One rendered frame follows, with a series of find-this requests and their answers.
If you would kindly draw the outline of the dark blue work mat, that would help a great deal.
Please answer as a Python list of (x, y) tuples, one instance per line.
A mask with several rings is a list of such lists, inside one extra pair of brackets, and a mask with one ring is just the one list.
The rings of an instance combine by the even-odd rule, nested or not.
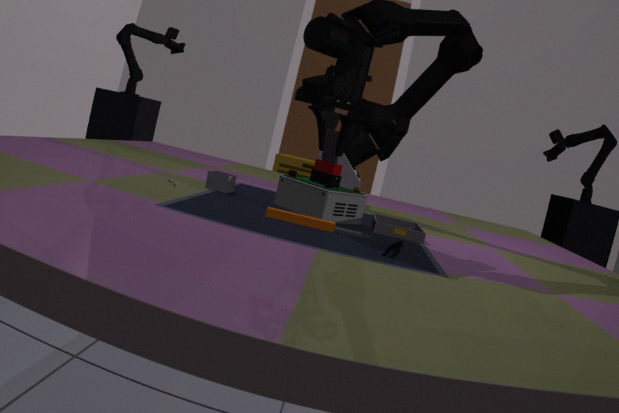
[[(341, 229), (362, 232), (362, 235), (337, 229), (333, 233), (266, 217), (268, 207), (298, 214), (273, 204), (275, 194), (276, 191), (237, 182), (233, 192), (211, 189), (158, 203), (156, 206), (325, 252), (449, 278), (424, 243), (373, 233), (371, 214), (363, 213), (361, 225), (335, 225)], [(389, 258), (396, 249), (382, 256), (389, 245), (401, 240), (403, 244), (397, 256)]]

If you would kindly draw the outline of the red power plug with black cables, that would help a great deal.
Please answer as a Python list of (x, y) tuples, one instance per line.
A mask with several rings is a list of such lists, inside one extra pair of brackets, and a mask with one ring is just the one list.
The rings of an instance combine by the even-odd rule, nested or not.
[(335, 156), (339, 134), (340, 131), (326, 129), (322, 160), (316, 159), (314, 170), (341, 176), (343, 166), (337, 164), (338, 157)]

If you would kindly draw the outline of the green circuit board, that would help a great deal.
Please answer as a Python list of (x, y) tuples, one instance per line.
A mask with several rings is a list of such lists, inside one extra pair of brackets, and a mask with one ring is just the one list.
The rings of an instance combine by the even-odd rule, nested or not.
[[(285, 175), (285, 176), (291, 177), (289, 175)], [(296, 180), (300, 180), (300, 181), (303, 181), (303, 182), (306, 182), (306, 183), (309, 183), (309, 184), (313, 184), (315, 186), (322, 187), (322, 188), (328, 189), (328, 190), (342, 191), (342, 192), (347, 192), (347, 193), (352, 193), (352, 194), (362, 194), (362, 193), (358, 193), (358, 192), (355, 192), (353, 190), (350, 190), (350, 189), (347, 189), (347, 188), (344, 188), (344, 187), (339, 187), (339, 188), (333, 187), (332, 189), (329, 189), (329, 188), (326, 188), (325, 185), (319, 184), (317, 182), (310, 181), (309, 178), (305, 178), (305, 177), (291, 177), (291, 178), (296, 179)], [(362, 194), (362, 195), (364, 195), (364, 194)]]

